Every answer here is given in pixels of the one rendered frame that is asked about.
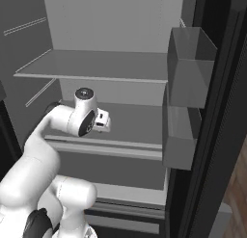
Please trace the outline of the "black fridge door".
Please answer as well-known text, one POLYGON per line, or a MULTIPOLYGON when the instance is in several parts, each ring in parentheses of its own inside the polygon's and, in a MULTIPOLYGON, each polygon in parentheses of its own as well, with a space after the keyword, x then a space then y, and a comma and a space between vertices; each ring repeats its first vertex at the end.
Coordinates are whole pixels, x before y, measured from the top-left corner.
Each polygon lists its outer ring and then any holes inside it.
POLYGON ((170 171, 164 238, 219 238, 211 229, 247 135, 247 0, 196 0, 191 25, 217 47, 190 171, 170 171))

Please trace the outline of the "grey fridge drawer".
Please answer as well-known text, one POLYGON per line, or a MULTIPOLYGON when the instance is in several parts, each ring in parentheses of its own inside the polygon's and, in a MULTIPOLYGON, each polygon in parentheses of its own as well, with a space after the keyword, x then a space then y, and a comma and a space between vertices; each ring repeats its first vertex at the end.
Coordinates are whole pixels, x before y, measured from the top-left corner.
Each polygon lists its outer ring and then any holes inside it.
POLYGON ((60 174, 93 182, 99 201, 165 205, 166 170, 158 161, 64 151, 60 155, 60 174))

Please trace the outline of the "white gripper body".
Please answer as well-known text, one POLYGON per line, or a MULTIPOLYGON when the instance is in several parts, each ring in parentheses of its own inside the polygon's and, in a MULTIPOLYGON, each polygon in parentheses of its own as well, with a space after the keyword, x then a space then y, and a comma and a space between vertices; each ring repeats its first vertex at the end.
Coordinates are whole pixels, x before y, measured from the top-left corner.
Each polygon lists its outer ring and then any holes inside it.
POLYGON ((110 130, 111 130, 111 119, 108 118, 108 120, 106 121, 106 123, 102 128, 102 132, 110 132, 110 130))

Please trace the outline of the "grey fridge shelf with rail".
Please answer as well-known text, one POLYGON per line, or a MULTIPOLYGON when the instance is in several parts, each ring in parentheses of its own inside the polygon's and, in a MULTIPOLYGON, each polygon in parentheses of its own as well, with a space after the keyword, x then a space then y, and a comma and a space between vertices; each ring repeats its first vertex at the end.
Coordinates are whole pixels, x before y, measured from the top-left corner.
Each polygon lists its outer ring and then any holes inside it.
POLYGON ((161 107, 99 103, 111 118, 109 132, 78 138, 49 129, 45 138, 61 151, 85 152, 153 161, 162 160, 161 107))

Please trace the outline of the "small grey door bin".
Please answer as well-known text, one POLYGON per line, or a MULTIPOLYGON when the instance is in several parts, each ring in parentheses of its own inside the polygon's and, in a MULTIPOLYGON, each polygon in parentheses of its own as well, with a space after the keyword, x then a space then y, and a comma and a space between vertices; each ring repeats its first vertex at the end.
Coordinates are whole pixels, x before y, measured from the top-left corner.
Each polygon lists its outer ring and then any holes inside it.
POLYGON ((197 108, 172 106, 169 90, 165 88, 162 103, 162 164, 165 167, 191 170, 201 122, 197 108))

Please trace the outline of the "large grey door bin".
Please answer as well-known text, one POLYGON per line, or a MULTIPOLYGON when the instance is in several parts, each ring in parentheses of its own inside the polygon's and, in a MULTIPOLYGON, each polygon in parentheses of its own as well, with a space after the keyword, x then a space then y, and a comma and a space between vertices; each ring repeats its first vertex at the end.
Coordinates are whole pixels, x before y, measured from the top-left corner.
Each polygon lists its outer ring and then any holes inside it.
POLYGON ((167 53, 170 104, 204 108, 217 47, 200 27, 173 28, 167 53))

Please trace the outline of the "grey glass fridge shelf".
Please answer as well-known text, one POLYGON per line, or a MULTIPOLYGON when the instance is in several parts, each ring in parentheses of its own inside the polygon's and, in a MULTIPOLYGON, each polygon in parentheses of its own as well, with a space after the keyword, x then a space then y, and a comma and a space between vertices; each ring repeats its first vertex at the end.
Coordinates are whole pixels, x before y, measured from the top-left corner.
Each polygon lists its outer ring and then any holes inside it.
POLYGON ((165 83, 166 53, 50 50, 15 77, 165 83))

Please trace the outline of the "grey fridge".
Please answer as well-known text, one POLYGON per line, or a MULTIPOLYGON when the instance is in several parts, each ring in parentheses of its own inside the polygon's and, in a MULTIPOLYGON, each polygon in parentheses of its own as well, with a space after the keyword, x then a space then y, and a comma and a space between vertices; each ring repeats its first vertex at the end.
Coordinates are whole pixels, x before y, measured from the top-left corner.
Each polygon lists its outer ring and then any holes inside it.
MULTIPOLYGON (((0 110, 8 115, 10 156, 0 155, 6 173, 22 156, 24 144, 55 102, 73 108, 80 88, 99 103, 161 107, 168 83, 15 77, 15 72, 50 50, 168 53, 171 30, 182 27, 182 0, 0 0, 0 110)), ((112 238, 157 233, 165 206, 99 201, 84 211, 95 230, 112 238)))

